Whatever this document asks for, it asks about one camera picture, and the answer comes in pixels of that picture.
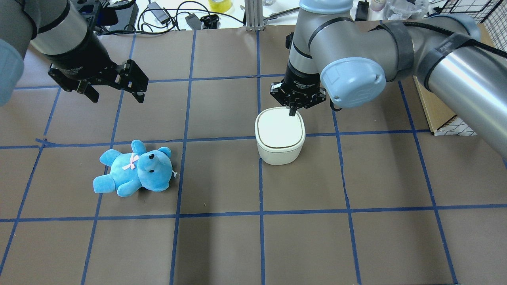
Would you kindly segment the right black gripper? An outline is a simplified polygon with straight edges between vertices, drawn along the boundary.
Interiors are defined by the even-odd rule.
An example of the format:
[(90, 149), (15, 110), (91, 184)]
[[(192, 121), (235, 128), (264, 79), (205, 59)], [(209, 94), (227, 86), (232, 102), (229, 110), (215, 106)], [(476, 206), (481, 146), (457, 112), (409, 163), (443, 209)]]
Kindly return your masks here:
[(326, 101), (326, 89), (320, 84), (318, 73), (305, 73), (288, 63), (283, 80), (271, 84), (270, 94), (280, 105), (288, 107), (289, 116), (293, 117), (297, 109)]

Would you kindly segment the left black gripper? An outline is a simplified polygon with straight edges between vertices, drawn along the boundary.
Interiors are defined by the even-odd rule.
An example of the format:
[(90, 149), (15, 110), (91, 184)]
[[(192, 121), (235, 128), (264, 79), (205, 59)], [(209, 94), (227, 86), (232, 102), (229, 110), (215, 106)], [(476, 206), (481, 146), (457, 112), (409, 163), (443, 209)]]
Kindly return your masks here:
[(107, 85), (123, 89), (133, 95), (140, 104), (144, 103), (149, 78), (138, 64), (126, 60), (121, 65), (110, 58), (105, 46), (94, 34), (86, 34), (84, 40), (74, 49), (48, 55), (51, 63), (49, 76), (62, 89), (77, 89), (93, 103), (99, 100), (94, 85)]

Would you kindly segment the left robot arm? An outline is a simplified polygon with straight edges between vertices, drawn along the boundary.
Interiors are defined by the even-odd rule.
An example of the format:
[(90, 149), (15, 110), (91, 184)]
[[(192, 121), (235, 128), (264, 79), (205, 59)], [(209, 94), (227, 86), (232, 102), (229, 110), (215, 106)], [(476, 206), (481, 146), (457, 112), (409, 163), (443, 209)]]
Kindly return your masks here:
[(148, 77), (134, 60), (118, 65), (70, 0), (1, 1), (1, 105), (11, 99), (24, 72), (29, 46), (51, 66), (49, 76), (65, 91), (96, 103), (95, 86), (129, 92), (143, 103)]

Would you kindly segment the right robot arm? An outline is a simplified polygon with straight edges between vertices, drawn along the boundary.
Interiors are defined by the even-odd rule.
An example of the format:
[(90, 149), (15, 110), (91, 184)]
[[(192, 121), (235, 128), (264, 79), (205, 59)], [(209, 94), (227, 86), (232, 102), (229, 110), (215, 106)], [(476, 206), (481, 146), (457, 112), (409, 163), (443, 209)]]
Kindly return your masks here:
[(384, 21), (362, 32), (351, 0), (301, 0), (284, 79), (270, 93), (294, 116), (330, 99), (334, 110), (375, 99), (387, 82), (416, 76), (503, 158), (506, 53), (480, 41), (466, 14)]

